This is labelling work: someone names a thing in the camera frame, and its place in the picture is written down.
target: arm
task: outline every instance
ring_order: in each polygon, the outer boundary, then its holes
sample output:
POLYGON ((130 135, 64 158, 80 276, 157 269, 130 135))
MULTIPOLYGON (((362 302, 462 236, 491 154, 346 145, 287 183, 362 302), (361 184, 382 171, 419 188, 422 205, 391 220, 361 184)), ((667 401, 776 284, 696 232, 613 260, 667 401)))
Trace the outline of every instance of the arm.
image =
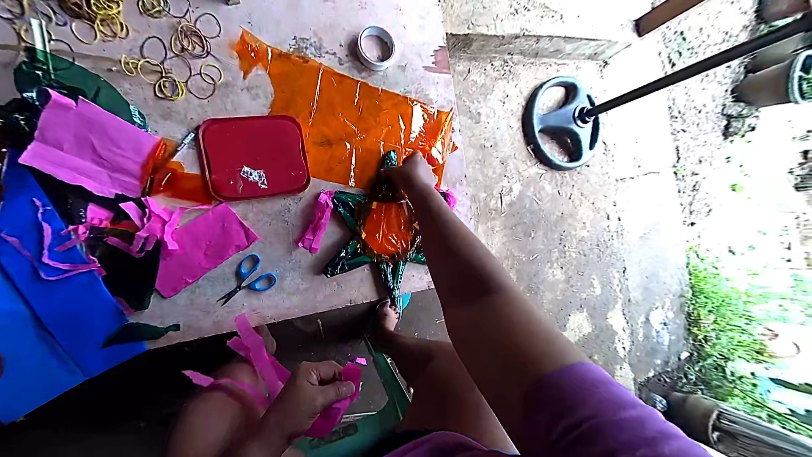
POLYGON ((387 174, 403 189, 443 306, 448 335, 482 395, 522 451, 529 451, 525 393, 542 374, 587 361, 521 293, 499 261, 448 209, 419 154, 387 174))

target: leg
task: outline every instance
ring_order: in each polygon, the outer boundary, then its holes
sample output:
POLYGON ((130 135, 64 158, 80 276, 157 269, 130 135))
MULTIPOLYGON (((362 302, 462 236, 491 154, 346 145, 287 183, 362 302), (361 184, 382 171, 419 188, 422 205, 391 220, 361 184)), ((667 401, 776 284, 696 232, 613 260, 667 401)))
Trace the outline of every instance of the leg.
POLYGON ((395 361, 414 389, 403 430, 447 430, 471 437, 483 446, 516 454, 494 412, 449 342, 421 340, 395 332, 398 316, 385 301, 370 336, 379 350, 395 361))
MULTIPOLYGON (((268 354, 276 342, 265 325, 255 327, 265 340, 268 354)), ((221 367, 216 379, 230 378, 265 391, 265 385, 250 363, 237 359, 221 367)), ((186 402, 169 436, 167 457, 217 457, 240 440, 265 411, 238 390, 204 390, 186 402)))

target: red container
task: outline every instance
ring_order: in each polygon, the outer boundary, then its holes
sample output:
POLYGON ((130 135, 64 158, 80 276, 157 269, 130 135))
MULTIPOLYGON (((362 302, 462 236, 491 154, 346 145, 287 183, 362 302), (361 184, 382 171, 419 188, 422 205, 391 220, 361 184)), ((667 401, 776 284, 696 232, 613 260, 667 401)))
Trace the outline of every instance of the red container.
POLYGON ((305 139, 289 115, 208 119, 197 144, 209 190, 224 202, 299 194, 310 185, 305 139))

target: green chair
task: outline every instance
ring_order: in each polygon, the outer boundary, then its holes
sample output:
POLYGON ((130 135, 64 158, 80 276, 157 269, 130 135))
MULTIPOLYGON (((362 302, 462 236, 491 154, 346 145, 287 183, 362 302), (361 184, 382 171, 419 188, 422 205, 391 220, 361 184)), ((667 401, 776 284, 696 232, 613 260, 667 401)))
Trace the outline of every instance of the green chair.
POLYGON ((382 438, 391 433, 406 411, 410 398, 395 374, 393 363, 383 353, 375 351, 364 338, 372 355, 375 371, 387 392, 387 404, 372 414, 362 415, 359 420, 343 422, 324 438, 304 438, 294 448, 308 457, 350 457, 365 455, 382 438))

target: pink crepe paper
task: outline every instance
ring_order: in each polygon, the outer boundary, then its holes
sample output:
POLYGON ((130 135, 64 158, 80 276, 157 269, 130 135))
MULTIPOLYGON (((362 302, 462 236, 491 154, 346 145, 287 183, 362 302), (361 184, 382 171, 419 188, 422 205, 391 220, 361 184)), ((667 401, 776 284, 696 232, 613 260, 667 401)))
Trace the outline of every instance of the pink crepe paper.
POLYGON ((155 283, 155 289, 165 298, 174 297, 258 239, 226 204, 178 227, 173 238, 178 249, 161 250, 155 283))
POLYGON ((134 202, 124 202, 119 204, 119 206, 130 216, 132 222, 134 222, 139 229, 144 228, 144 224, 146 224, 144 222, 144 212, 141 211, 138 205, 136 205, 134 202))
POLYGON ((78 273, 81 273, 81 272, 87 272, 87 271, 90 271, 90 270, 96 270, 99 275, 103 275, 104 270, 102 270, 102 266, 99 265, 98 261, 96 261, 96 259, 94 257, 92 257, 92 256, 88 256, 88 260, 90 261, 90 263, 63 263, 63 262, 58 262, 56 260, 52 260, 48 256, 48 249, 50 248, 50 243, 51 243, 51 239, 53 237, 53 232, 51 231, 50 225, 48 225, 42 219, 42 213, 44 213, 45 210, 49 210, 51 208, 43 206, 42 202, 40 202, 36 198, 32 198, 32 200, 34 201, 34 204, 37 205, 37 208, 38 208, 38 210, 37 210, 37 219, 39 219, 40 224, 42 225, 42 257, 40 259, 37 259, 36 257, 34 257, 33 254, 31 254, 30 252, 28 252, 27 249, 25 249, 25 246, 23 246, 23 243, 20 242, 20 240, 15 238, 15 237, 12 237, 12 236, 10 236, 10 235, 8 235, 6 233, 0 233, 0 237, 2 237, 2 239, 6 240, 15 249, 17 249, 23 256, 25 256, 25 258, 28 259, 28 261, 31 262, 34 265, 34 267, 37 269, 37 271, 40 273, 40 277, 42 279, 57 280, 57 279, 62 279, 64 277, 72 276, 72 275, 75 275, 75 274, 78 274, 78 273), (42 263, 46 264, 46 265, 50 265, 51 267, 59 268, 60 270, 67 270, 67 272, 63 273, 63 274, 60 274, 60 275, 57 275, 57 276, 47 276, 39 266, 40 261, 42 263))
POLYGON ((160 140, 84 98, 48 89, 34 141, 19 162, 94 194, 140 197, 144 171, 160 140))
MULTIPOLYGON (((257 395, 256 389, 251 385, 240 383, 243 385, 239 386, 235 381, 230 379, 215 380, 212 377, 191 371, 184 371, 183 373, 189 376, 192 382, 204 387, 212 385, 235 385, 254 398, 260 409, 267 408, 274 402, 277 395, 279 395, 279 391, 282 390, 282 386, 291 377, 291 373, 283 367, 273 355, 268 354, 264 340, 262 340, 259 333, 251 327, 251 323, 248 321, 248 317, 245 313, 237 316, 236 319, 234 319, 234 323, 239 336, 232 338, 227 344, 254 366, 254 369, 257 370, 260 378, 265 383, 268 390, 267 396, 262 394, 257 395)), ((313 425, 304 432, 306 437, 322 438, 330 434, 333 428, 341 421, 341 416, 343 416, 350 403, 358 398, 358 394, 361 391, 361 367, 354 363, 347 363, 341 371, 341 380, 352 382, 356 387, 355 392, 350 397, 341 399, 324 408, 318 418, 316 418, 316 421, 313 422, 313 425)))
POLYGON ((113 213, 94 203, 88 203, 87 215, 84 219, 84 224, 71 225, 62 231, 62 235, 70 233, 71 239, 64 242, 61 246, 57 246, 56 250, 61 252, 83 242, 90 234, 91 227, 110 227, 110 221, 113 220, 113 213))
POLYGON ((309 250, 310 254, 316 254, 321 247, 322 237, 327 230, 327 224, 330 223, 330 213, 333 210, 333 194, 335 194, 334 190, 322 190, 318 195, 316 208, 313 211, 313 222, 296 243, 299 247, 309 250))
POLYGON ((95 203, 88 203, 88 211, 84 220, 93 227, 110 227, 110 221, 113 220, 113 212, 95 203))
POLYGON ((133 238, 132 245, 119 240, 116 237, 108 237, 107 242, 121 250, 125 250, 134 257, 141 257, 144 252, 155 247, 158 240, 163 240, 167 249, 178 249, 178 243, 175 242, 173 233, 180 224, 180 218, 183 217, 184 212, 188 209, 201 209, 209 208, 208 205, 199 207, 179 207, 171 210, 162 207, 157 200, 151 197, 141 199, 147 206, 146 214, 134 203, 125 202, 119 206, 127 212, 132 219, 132 222, 140 229, 133 238))
POLYGON ((70 225, 70 226, 68 226, 68 228, 65 228, 62 231, 62 235, 67 235, 67 234, 70 233, 71 234, 71 239, 64 242, 63 244, 61 244, 59 246, 56 246, 56 250, 61 252, 63 250, 70 249, 73 246, 76 246, 79 243, 83 242, 85 239, 87 239, 88 234, 90 233, 89 229, 90 229, 90 227, 86 223, 82 224, 82 225, 70 225))

